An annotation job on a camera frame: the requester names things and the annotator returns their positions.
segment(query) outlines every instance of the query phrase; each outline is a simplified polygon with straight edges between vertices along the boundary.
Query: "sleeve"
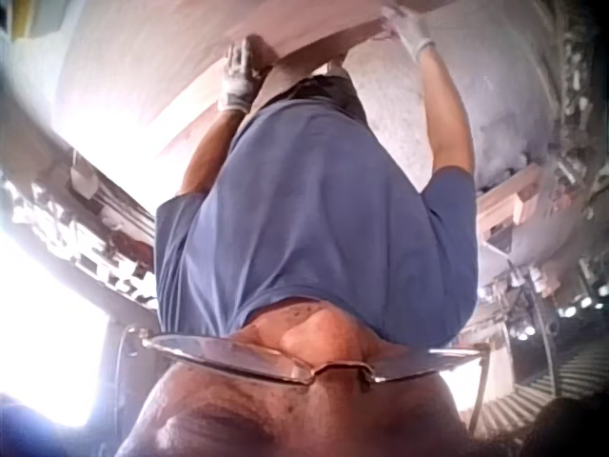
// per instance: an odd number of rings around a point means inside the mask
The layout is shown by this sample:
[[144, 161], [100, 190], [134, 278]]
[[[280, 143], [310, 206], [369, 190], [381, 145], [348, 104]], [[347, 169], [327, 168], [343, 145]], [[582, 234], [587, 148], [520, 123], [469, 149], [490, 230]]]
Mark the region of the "sleeve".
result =
[[171, 316], [178, 312], [177, 309], [171, 309], [177, 305], [171, 297], [171, 291], [177, 287], [175, 282], [179, 277], [182, 251], [192, 222], [205, 198], [201, 193], [179, 195], [164, 202], [156, 211], [154, 273], [162, 331], [175, 331], [168, 324], [174, 321]]
[[443, 285], [447, 344], [465, 326], [477, 303], [478, 240], [473, 176], [459, 167], [436, 171], [422, 192], [436, 238]]

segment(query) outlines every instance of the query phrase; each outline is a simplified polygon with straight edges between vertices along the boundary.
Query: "forearm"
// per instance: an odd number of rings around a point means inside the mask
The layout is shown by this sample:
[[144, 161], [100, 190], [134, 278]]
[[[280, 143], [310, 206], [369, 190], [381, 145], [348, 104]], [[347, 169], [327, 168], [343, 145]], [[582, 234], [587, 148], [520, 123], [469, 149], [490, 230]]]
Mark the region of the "forearm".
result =
[[190, 159], [178, 195], [208, 193], [211, 190], [228, 155], [230, 142], [244, 117], [245, 114], [237, 110], [218, 113]]
[[473, 172], [474, 147], [467, 113], [450, 73], [434, 46], [420, 54], [427, 135], [434, 171], [456, 166]]

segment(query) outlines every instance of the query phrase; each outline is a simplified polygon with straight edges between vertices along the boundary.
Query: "glasses lens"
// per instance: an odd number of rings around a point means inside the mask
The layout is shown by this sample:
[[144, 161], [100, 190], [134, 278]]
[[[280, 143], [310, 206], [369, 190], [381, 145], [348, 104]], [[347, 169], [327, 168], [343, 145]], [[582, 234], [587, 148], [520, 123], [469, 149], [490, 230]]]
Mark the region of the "glasses lens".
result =
[[211, 368], [231, 368], [264, 377], [308, 383], [311, 369], [281, 352], [221, 338], [161, 335], [148, 340], [164, 353]]
[[393, 357], [375, 360], [370, 365], [377, 378], [389, 381], [451, 370], [477, 358], [480, 358], [480, 353], [469, 349], [405, 350]]

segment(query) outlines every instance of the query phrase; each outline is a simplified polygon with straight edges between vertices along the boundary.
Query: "white work glove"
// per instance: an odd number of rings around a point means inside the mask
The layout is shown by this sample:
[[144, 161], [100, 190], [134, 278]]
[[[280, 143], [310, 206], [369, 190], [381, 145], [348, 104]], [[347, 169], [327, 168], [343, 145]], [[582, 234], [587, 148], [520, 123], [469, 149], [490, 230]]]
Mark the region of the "white work glove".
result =
[[262, 73], [252, 67], [252, 50], [249, 37], [226, 52], [225, 75], [218, 110], [236, 109], [248, 114], [264, 82]]
[[435, 45], [424, 17], [405, 7], [383, 7], [383, 16], [400, 35], [412, 60], [419, 63], [421, 51]]

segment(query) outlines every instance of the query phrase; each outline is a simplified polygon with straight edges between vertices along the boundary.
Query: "wooden beam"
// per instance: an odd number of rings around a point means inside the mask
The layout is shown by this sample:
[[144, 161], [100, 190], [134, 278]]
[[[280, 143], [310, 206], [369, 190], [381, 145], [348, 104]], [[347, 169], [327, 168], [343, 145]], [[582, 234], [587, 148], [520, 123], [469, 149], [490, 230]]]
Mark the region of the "wooden beam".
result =
[[531, 164], [478, 198], [476, 222], [482, 237], [494, 226], [514, 218], [518, 193], [540, 180], [541, 168]]
[[516, 226], [524, 223], [533, 215], [539, 199], [539, 183], [533, 183], [516, 194], [514, 202], [514, 224]]

